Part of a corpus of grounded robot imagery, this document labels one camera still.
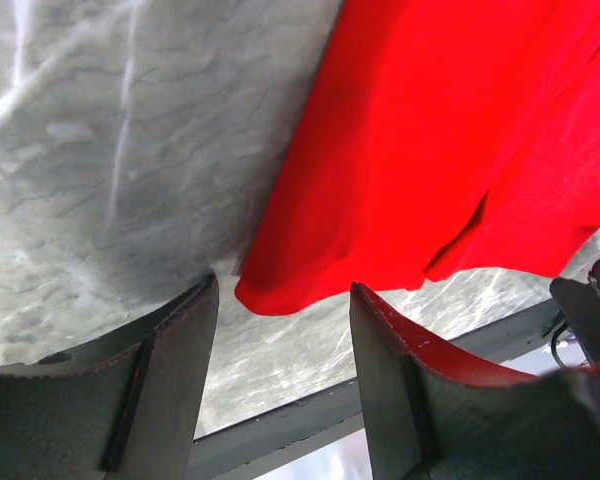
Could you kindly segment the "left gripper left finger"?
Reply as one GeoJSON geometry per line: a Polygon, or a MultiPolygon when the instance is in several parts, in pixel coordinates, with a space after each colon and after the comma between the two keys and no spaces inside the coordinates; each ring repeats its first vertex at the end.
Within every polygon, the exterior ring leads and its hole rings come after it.
{"type": "Polygon", "coordinates": [[[206,272],[157,310],[0,367],[0,479],[182,479],[216,331],[206,272]]]}

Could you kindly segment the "black base beam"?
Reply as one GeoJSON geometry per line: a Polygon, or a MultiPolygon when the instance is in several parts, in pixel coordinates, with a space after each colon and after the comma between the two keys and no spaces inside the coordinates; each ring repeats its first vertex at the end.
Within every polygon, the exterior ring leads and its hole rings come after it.
{"type": "MultiPolygon", "coordinates": [[[[452,343],[501,363],[548,342],[558,307],[547,300],[467,332],[452,343]]],[[[363,428],[357,380],[252,417],[193,442],[187,479],[256,479],[363,428]]]]}

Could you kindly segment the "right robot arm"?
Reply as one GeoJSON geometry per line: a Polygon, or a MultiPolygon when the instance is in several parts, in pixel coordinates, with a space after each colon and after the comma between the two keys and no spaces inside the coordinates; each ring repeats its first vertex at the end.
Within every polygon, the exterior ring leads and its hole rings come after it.
{"type": "Polygon", "coordinates": [[[592,266],[586,284],[557,278],[550,293],[589,364],[600,363],[600,260],[592,266]]]}

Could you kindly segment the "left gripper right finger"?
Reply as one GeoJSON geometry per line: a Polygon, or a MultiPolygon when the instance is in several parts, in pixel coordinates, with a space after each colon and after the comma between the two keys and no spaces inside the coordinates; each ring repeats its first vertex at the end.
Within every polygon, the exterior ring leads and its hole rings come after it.
{"type": "Polygon", "coordinates": [[[361,283],[350,324],[375,478],[600,479],[600,366],[501,366],[361,283]]]}

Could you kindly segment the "red t shirt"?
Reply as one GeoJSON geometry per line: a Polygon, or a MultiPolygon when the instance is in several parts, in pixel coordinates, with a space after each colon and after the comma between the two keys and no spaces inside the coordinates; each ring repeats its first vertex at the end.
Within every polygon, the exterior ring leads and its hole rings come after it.
{"type": "Polygon", "coordinates": [[[600,1],[347,1],[236,286],[558,275],[600,228],[600,1]]]}

